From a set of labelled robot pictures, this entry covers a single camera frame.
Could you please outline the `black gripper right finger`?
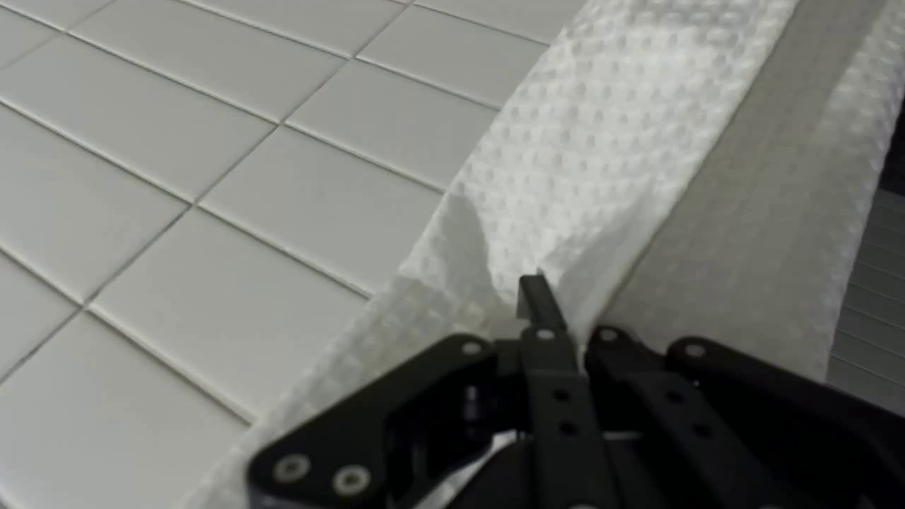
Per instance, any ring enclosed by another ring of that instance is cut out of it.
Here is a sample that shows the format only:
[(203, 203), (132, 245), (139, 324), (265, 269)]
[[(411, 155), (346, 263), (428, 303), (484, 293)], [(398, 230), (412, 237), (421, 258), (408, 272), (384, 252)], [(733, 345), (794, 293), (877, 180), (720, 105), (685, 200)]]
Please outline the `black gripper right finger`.
[(582, 354), (628, 509), (905, 509), (905, 419), (764, 360), (600, 324)]

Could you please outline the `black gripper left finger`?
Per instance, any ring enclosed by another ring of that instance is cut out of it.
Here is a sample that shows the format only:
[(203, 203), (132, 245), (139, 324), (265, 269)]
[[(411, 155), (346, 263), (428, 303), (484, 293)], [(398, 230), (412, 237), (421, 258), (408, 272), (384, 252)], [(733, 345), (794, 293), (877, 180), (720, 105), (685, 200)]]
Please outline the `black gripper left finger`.
[(593, 398), (541, 273), (518, 292), (515, 338), (449, 334), (245, 467), (248, 509), (419, 509), (462, 468), (443, 509), (620, 509)]

